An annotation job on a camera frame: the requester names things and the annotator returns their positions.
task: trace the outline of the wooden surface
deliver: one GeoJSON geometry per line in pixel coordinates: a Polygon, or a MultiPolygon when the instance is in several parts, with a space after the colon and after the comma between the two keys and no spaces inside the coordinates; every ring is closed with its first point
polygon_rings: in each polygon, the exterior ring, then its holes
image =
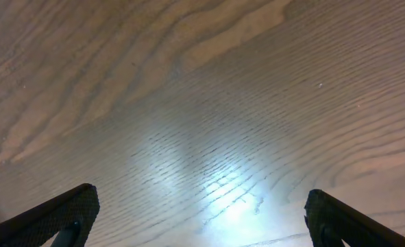
{"type": "Polygon", "coordinates": [[[87,246],[405,235],[405,1],[0,1],[0,221],[81,183],[87,246]]]}

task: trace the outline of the dark wood grain pattern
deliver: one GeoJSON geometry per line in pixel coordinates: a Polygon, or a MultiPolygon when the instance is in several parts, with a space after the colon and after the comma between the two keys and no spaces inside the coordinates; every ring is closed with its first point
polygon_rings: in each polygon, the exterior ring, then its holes
{"type": "Polygon", "coordinates": [[[11,31],[0,220],[92,183],[89,246],[307,246],[320,188],[405,235],[405,1],[1,3],[85,28],[11,31]]]}

